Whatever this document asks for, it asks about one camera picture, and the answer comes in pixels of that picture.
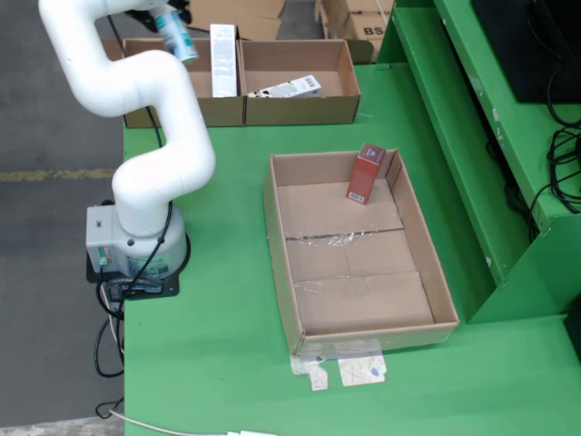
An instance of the cardboard tray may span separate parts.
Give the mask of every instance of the cardboard tray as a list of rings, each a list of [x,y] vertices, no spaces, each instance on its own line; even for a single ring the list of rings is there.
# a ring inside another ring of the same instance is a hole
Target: cardboard tray
[[[193,43],[198,50],[199,59],[187,65],[193,89],[198,97],[198,103],[202,110],[203,119],[208,127],[242,125],[244,119],[244,98],[241,95],[240,75],[240,51],[237,45],[238,64],[238,93],[237,97],[213,98],[212,97],[212,57],[209,39],[194,39]],[[128,38],[124,40],[125,50],[129,56],[136,55],[146,50],[167,51],[162,39],[159,38]],[[159,125],[159,119],[155,109],[152,108],[155,122]],[[131,112],[125,116],[127,127],[151,127],[152,122],[145,109]]]
[[[408,172],[387,151],[367,205],[356,152],[273,155],[264,208],[289,351],[304,357],[442,342],[459,319]]]
[[[247,125],[353,123],[361,91],[344,41],[240,41],[242,91],[313,74],[321,97],[247,98]]]

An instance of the concrete floor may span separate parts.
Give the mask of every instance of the concrete floor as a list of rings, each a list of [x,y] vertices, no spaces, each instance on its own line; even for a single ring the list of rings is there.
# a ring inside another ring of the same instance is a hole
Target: concrete floor
[[[279,38],[321,38],[313,9],[312,0],[288,0]],[[94,371],[105,317],[84,280],[85,209],[112,197],[112,171],[58,173],[116,168],[123,138],[121,119],[89,114],[74,99],[37,2],[2,2],[0,14],[1,428],[90,417],[97,403],[123,395],[122,378],[107,381]],[[152,36],[125,15],[115,22],[123,37]],[[106,21],[97,26],[113,37]],[[103,367],[114,371],[110,336],[102,351]]]

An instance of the cardboard box stack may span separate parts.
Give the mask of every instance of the cardboard box stack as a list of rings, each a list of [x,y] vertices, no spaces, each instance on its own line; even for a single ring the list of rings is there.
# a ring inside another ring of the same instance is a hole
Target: cardboard box stack
[[[373,45],[371,62],[377,60],[395,0],[319,0],[325,14],[325,32],[329,39],[367,41]]]

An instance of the cardboard box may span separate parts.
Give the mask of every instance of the cardboard box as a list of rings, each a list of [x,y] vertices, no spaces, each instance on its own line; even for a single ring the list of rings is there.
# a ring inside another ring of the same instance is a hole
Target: cardboard box
[[[395,0],[335,0],[327,2],[329,16],[332,22],[331,27],[339,33],[340,29],[345,26],[350,15],[379,15],[381,12],[387,17],[391,14]],[[382,17],[381,22],[385,27],[385,21]]]
[[[347,198],[367,204],[384,157],[385,150],[382,148],[367,143],[363,145],[353,168]]]
[[[278,19],[283,0],[190,0],[194,29],[210,30],[213,23],[237,25],[241,38],[275,40],[281,28]]]
[[[361,91],[344,41],[240,41],[244,95],[315,76],[321,97],[246,100],[247,125],[346,124],[357,114]]]
[[[459,320],[408,172],[388,150],[373,195],[345,197],[357,152],[273,155],[264,208],[293,355],[442,342]]]
[[[386,25],[381,15],[350,15],[341,37],[366,41],[383,41]]]
[[[213,98],[212,97],[212,58],[209,39],[194,39],[193,43],[198,50],[199,59],[186,66],[190,72],[193,89],[198,97],[198,103],[202,110],[203,119],[207,126],[242,125],[244,119],[244,98],[241,95],[240,62],[238,63],[238,89],[236,97]],[[129,56],[136,55],[146,50],[165,50],[162,39],[126,39],[125,50]],[[159,119],[152,109],[155,122]],[[131,112],[125,116],[127,127],[148,128],[152,122],[145,109]]]
[[[393,0],[382,0],[380,4],[389,19]],[[347,40],[353,64],[377,61],[386,26],[375,0],[317,0],[315,14],[322,23],[325,38]],[[373,26],[349,22],[351,15],[369,15],[374,20]]]

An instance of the red product box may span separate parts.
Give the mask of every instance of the red product box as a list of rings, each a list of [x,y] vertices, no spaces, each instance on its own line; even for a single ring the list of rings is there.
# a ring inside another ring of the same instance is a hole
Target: red product box
[[[373,144],[363,144],[357,155],[355,169],[347,190],[348,198],[358,203],[367,204],[384,156],[384,149]]]

